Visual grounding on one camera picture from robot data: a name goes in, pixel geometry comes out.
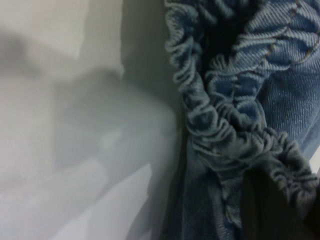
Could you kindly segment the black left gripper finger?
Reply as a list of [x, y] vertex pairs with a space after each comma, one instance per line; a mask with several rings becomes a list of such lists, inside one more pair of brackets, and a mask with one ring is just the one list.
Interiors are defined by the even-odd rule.
[[243, 176], [240, 218], [244, 240], [318, 240], [320, 190], [304, 218], [287, 203], [276, 184], [261, 171]]

